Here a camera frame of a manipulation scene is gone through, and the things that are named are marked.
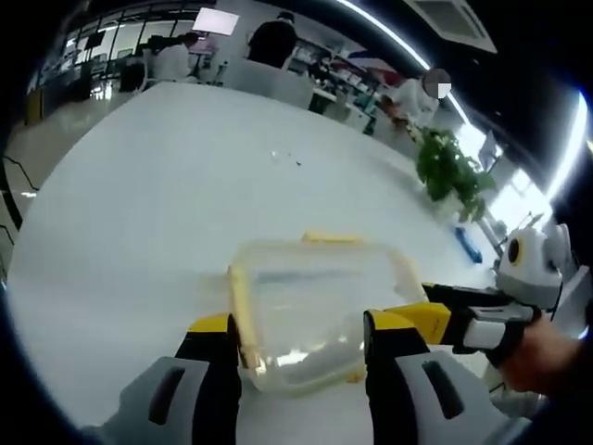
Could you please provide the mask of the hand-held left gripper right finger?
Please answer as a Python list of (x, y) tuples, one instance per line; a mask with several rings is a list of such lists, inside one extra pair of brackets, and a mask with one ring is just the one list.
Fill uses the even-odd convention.
[(433, 345), (458, 345), (461, 313), (442, 303), (368, 309), (365, 388), (376, 444), (509, 444), (515, 423), (484, 382)]

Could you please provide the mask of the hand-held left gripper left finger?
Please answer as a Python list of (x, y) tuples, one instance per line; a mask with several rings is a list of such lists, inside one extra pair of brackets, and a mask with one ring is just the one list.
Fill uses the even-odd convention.
[(119, 444), (235, 444), (242, 383), (228, 312), (195, 321), (120, 393)]

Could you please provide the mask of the person's right hand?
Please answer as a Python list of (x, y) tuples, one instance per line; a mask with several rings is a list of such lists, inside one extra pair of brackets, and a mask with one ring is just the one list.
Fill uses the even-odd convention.
[(528, 325), (515, 351), (498, 368), (518, 392), (552, 399), (592, 389), (592, 339), (567, 337), (543, 317)]

